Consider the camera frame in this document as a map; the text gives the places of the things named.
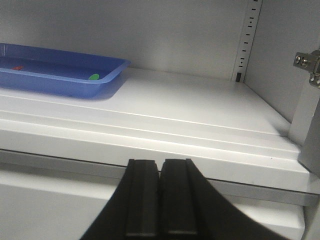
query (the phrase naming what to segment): metal hinge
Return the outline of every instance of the metal hinge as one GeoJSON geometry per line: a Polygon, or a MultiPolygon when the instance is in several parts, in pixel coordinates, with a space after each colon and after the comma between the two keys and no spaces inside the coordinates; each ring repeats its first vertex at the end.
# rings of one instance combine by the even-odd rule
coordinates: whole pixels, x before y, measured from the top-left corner
{"type": "Polygon", "coordinates": [[[312,53],[297,52],[293,66],[307,70],[310,73],[309,83],[320,89],[320,49],[312,53]]]}

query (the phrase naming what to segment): red object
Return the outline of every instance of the red object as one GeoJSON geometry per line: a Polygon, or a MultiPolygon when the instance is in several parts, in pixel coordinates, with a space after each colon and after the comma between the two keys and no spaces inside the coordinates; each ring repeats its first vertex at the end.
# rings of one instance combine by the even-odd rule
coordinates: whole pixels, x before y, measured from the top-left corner
{"type": "Polygon", "coordinates": [[[12,70],[21,70],[21,69],[23,69],[24,68],[24,66],[15,66],[15,67],[13,67],[13,68],[11,68],[12,70]]]}

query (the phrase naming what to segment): white cabinet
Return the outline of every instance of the white cabinet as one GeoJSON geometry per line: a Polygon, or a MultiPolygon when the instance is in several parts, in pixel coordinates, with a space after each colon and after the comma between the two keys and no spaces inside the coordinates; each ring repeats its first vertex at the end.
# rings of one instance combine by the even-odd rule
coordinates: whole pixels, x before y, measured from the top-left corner
{"type": "MultiPolygon", "coordinates": [[[[76,99],[0,88],[3,168],[29,166],[32,174],[42,168],[85,179],[98,174],[90,170],[99,171],[94,163],[152,159],[161,169],[166,158],[191,158],[223,194],[272,201],[278,209],[285,204],[283,210],[291,204],[297,220],[307,206],[307,229],[317,235],[319,212],[310,218],[309,209],[316,209],[320,180],[298,159],[320,91],[292,64],[296,52],[319,46],[318,1],[1,5],[0,42],[132,61],[114,81],[119,89],[113,95],[104,89],[95,98],[76,99]],[[236,82],[238,72],[241,79],[246,73],[244,82],[236,82]]],[[[10,197],[10,184],[1,184],[10,197]]],[[[292,224],[304,231],[303,222],[292,224]]]]}

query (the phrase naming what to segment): lower shelf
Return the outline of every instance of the lower shelf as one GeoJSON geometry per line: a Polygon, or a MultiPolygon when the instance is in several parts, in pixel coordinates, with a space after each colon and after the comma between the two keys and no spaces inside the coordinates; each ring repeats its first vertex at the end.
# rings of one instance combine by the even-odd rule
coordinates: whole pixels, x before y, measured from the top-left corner
{"type": "MultiPolygon", "coordinates": [[[[119,183],[114,178],[13,164],[2,168],[0,176],[2,240],[78,240],[119,183]]],[[[301,239],[305,229],[303,207],[226,197],[267,228],[293,240],[301,239]]]]}

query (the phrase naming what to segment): white wall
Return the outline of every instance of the white wall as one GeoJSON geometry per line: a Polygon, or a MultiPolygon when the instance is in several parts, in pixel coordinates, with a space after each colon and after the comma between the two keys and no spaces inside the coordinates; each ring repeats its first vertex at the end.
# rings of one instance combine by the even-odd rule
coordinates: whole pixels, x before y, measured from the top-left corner
{"type": "Polygon", "coordinates": [[[247,0],[1,0],[0,42],[229,80],[247,0]]]}
{"type": "Polygon", "coordinates": [[[319,0],[263,0],[245,83],[292,122],[306,71],[296,52],[319,47],[319,0]]]}

